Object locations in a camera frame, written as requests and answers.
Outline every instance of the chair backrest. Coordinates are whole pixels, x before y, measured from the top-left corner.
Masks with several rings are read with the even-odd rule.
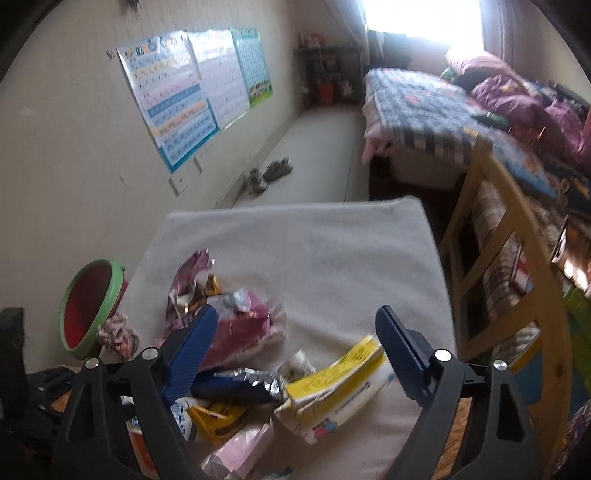
[[[562,292],[550,266],[550,252],[538,234],[537,221],[506,168],[492,155],[492,145],[476,139],[474,155],[447,231],[439,246],[441,260],[451,267],[450,297],[455,322],[458,358],[469,361],[515,335],[531,322],[540,328],[542,343],[542,392],[529,407],[545,464],[544,478],[554,469],[566,429],[572,382],[569,324]],[[483,181],[497,189],[506,212],[468,272],[463,271],[459,235],[472,211]],[[473,338],[468,335],[466,295],[479,281],[507,239],[515,234],[527,258],[533,288],[500,318]]]

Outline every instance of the bright window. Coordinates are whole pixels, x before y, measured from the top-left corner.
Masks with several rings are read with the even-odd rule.
[[[478,0],[364,0],[368,28],[483,49]]]

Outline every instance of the blue gripper pad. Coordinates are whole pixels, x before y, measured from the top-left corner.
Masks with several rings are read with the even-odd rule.
[[[167,385],[162,393],[166,405],[173,405],[191,389],[216,332],[217,312],[205,306],[189,327],[168,336],[160,349],[168,366]]]
[[[407,330],[389,306],[378,310],[375,331],[406,396],[425,406],[431,398],[429,357],[433,348],[420,333]]]

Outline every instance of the alphabet chart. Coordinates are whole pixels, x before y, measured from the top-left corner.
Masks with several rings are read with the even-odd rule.
[[[221,129],[242,118],[251,104],[230,30],[189,33],[202,85]]]
[[[254,107],[273,94],[261,38],[256,28],[233,28],[232,37],[248,98],[251,106]]]
[[[184,31],[118,48],[144,121],[171,172],[219,131]]]

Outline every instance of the gray slipper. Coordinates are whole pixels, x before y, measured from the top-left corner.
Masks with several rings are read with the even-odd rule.
[[[263,174],[263,178],[266,181],[276,181],[281,177],[289,175],[293,171],[293,167],[290,165],[289,157],[283,160],[275,160],[267,167],[266,172]]]
[[[246,179],[246,188],[251,195],[260,195],[267,189],[268,185],[262,177],[258,168],[253,168],[250,175]]]

